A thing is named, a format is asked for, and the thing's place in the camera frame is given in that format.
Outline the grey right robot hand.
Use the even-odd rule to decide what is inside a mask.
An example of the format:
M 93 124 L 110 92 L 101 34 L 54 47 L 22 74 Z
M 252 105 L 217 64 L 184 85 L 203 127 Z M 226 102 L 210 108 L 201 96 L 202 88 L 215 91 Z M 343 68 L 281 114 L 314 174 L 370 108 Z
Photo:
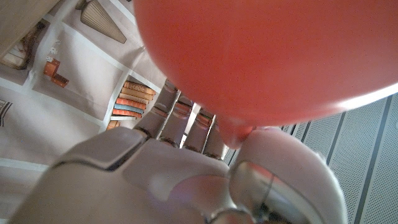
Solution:
M 279 128 L 253 130 L 233 165 L 216 118 L 166 82 L 133 129 L 83 141 L 52 166 L 11 223 L 346 223 L 321 155 Z

